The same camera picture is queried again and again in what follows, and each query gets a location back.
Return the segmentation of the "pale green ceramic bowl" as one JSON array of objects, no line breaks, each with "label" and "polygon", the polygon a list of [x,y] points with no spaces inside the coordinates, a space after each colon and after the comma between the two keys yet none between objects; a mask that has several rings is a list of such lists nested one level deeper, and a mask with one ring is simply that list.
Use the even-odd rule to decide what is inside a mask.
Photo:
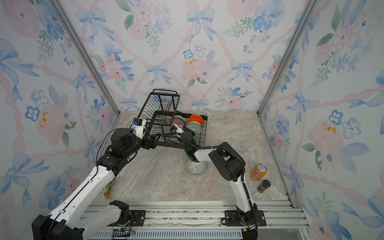
[{"label": "pale green ceramic bowl", "polygon": [[193,131],[196,135],[199,135],[202,132],[202,126],[198,122],[189,122],[187,124],[187,129]]}]

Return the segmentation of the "red patterned ceramic bowl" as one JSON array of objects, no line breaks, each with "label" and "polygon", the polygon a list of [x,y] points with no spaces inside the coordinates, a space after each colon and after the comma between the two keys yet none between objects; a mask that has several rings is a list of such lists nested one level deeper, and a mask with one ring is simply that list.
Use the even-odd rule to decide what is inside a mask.
[{"label": "red patterned ceramic bowl", "polygon": [[184,119],[183,119],[182,121],[180,121],[180,120],[174,120],[174,119],[173,119],[173,121],[172,121],[172,126],[173,126],[173,125],[177,125],[177,126],[185,126],[185,124],[186,124],[186,122],[185,122]]}]

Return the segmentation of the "orange plastic bowl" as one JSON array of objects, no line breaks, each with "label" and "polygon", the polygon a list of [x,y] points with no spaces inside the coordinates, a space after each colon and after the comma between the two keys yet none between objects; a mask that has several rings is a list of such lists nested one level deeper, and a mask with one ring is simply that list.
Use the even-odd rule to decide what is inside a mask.
[{"label": "orange plastic bowl", "polygon": [[188,118],[188,122],[189,123],[196,122],[202,126],[204,124],[204,119],[202,116],[194,114]]}]

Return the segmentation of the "white brown patterned bowl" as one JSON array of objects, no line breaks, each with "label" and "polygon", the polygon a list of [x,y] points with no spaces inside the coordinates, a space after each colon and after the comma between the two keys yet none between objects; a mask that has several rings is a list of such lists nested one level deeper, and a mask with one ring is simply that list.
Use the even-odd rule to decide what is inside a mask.
[{"label": "white brown patterned bowl", "polygon": [[180,121],[182,121],[184,118],[183,117],[181,117],[181,116],[174,116],[174,120],[180,120]]}]

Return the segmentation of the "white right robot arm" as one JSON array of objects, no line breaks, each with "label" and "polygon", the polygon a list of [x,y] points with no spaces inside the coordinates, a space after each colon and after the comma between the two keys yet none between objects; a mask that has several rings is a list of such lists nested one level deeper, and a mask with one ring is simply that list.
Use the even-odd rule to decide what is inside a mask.
[{"label": "white right robot arm", "polygon": [[183,143],[188,158],[196,163],[213,163],[221,177],[231,185],[242,224],[258,227],[258,208],[248,191],[244,159],[227,142],[218,146],[200,147],[196,144],[194,136],[195,133],[190,131],[177,134],[177,139]]}]

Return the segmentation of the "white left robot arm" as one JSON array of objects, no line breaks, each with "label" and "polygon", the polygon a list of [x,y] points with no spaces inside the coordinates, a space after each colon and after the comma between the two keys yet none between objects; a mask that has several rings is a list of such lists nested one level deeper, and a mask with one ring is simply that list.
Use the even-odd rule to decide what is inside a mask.
[{"label": "white left robot arm", "polygon": [[155,149],[161,134],[136,136],[132,129],[113,131],[111,144],[96,162],[90,175],[47,216],[39,215],[32,223],[35,240],[86,240],[110,224],[129,225],[130,206],[112,201],[106,208],[81,221],[80,218],[101,190],[137,155],[140,149]]}]

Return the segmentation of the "green packet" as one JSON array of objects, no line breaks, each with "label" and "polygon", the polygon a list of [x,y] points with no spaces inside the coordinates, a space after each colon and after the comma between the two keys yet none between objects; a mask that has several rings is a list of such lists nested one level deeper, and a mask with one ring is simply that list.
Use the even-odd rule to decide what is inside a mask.
[{"label": "green packet", "polygon": [[109,199],[110,198],[110,191],[112,189],[112,187],[115,185],[115,182],[116,182],[116,179],[113,178],[112,181],[110,181],[102,190],[102,193],[104,195],[104,197],[106,199]]}]

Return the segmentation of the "dark spice jar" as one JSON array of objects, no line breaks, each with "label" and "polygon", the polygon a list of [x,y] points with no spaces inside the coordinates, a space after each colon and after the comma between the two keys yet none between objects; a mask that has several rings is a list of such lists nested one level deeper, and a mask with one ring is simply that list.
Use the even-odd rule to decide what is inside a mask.
[{"label": "dark spice jar", "polygon": [[257,187],[257,191],[259,193],[264,193],[271,186],[271,182],[269,180],[262,180],[260,185]]}]

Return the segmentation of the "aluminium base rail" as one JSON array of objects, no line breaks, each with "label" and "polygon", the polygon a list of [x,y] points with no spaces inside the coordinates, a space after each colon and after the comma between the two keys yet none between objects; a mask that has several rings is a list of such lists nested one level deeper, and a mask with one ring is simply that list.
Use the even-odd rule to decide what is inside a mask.
[{"label": "aluminium base rail", "polygon": [[[258,228],[260,240],[313,240],[309,222],[302,209],[289,201],[257,201],[266,226]],[[105,227],[92,240],[241,240],[240,226],[225,226],[234,221],[236,205],[232,202],[152,202],[131,203],[137,213],[144,210],[141,220],[119,231],[117,226]]]}]

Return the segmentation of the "aluminium left corner post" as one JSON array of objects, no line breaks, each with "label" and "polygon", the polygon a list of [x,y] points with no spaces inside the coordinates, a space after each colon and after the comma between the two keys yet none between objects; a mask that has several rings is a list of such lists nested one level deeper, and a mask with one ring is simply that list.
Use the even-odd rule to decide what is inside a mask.
[{"label": "aluminium left corner post", "polygon": [[104,95],[107,103],[112,108],[112,111],[117,116],[119,116],[120,111],[118,110],[115,101],[113,100],[111,94],[109,93],[107,86],[105,85],[105,83],[101,79],[101,77],[97,71],[97,68],[91,59],[90,54],[88,53],[85,45],[82,43],[81,38],[80,38],[78,32],[76,31],[72,21],[70,20],[68,14],[66,13],[62,3],[60,1],[53,0],[53,1],[48,1],[48,4],[50,5],[50,7],[54,11],[54,13],[57,15],[57,17],[58,17],[60,23],[63,25],[65,31],[71,37],[71,40],[73,41],[77,52],[80,54],[81,59],[85,63],[86,68],[88,69],[88,71],[90,72],[92,77],[94,78],[94,81],[96,82],[97,86],[99,87],[101,93]]}]

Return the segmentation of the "aluminium corner post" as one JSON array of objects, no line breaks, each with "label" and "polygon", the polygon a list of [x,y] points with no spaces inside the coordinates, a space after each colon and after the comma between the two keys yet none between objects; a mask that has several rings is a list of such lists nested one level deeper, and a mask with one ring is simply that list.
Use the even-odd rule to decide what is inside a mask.
[{"label": "aluminium corner post", "polygon": [[301,17],[299,18],[299,23],[297,24],[295,31],[291,37],[291,40],[289,41],[289,44],[287,45],[287,49],[285,50],[282,61],[279,64],[279,67],[276,70],[276,73],[274,74],[274,77],[272,78],[271,84],[269,85],[266,95],[263,98],[263,102],[259,107],[259,110],[257,111],[258,117],[260,118],[264,112],[267,110],[267,106],[269,104],[269,100],[273,95],[273,92],[278,85],[280,81],[280,77],[283,74],[283,71],[285,70],[286,66],[288,65],[292,55],[294,54],[294,51],[296,50],[296,47],[298,45],[298,41],[300,40],[301,36],[303,35],[303,32],[310,20],[310,18],[313,15],[313,12],[318,4],[318,1],[316,0],[310,0],[307,1],[307,5],[304,8],[303,13],[301,14]]},{"label": "aluminium corner post", "polygon": [[119,116],[120,111],[118,110],[115,101],[113,100],[111,94],[109,93],[107,86],[105,85],[105,83],[101,79],[101,77],[97,71],[97,68],[91,59],[90,54],[88,53],[85,45],[82,43],[81,38],[80,38],[78,32],[76,31],[72,21],[70,20],[68,14],[66,13],[62,3],[60,1],[53,0],[53,1],[48,1],[48,4],[50,5],[50,7],[54,11],[54,13],[57,15],[57,17],[58,17],[60,23],[63,25],[65,31],[71,37],[71,40],[73,41],[77,52],[80,54],[81,59],[85,63],[86,68],[88,69],[88,71],[90,72],[92,77],[94,78],[94,81],[96,82],[97,86],[99,87],[101,93],[104,95],[107,103],[112,108],[112,111],[117,116]]}]

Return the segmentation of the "aluminium right corner post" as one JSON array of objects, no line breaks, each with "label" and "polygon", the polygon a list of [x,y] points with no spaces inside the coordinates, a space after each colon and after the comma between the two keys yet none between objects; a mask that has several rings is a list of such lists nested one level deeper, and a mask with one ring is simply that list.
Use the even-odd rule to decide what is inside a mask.
[{"label": "aluminium right corner post", "polygon": [[310,18],[313,15],[313,12],[318,4],[318,1],[316,0],[310,0],[307,1],[307,5],[304,8],[303,13],[301,14],[301,17],[299,18],[299,23],[297,24],[295,31],[291,37],[291,40],[289,41],[289,44],[287,45],[287,49],[285,50],[282,61],[279,64],[279,67],[276,70],[276,73],[274,74],[274,77],[272,78],[271,84],[269,85],[266,95],[263,98],[263,102],[259,107],[259,110],[257,111],[258,117],[260,118],[264,112],[267,110],[267,106],[269,104],[269,100],[273,95],[273,92],[278,85],[280,81],[280,77],[283,74],[283,71],[285,70],[286,66],[288,65],[292,55],[294,54],[294,51],[296,50],[296,47],[298,45],[298,41],[300,40],[301,36],[303,35],[303,32],[310,20]]}]

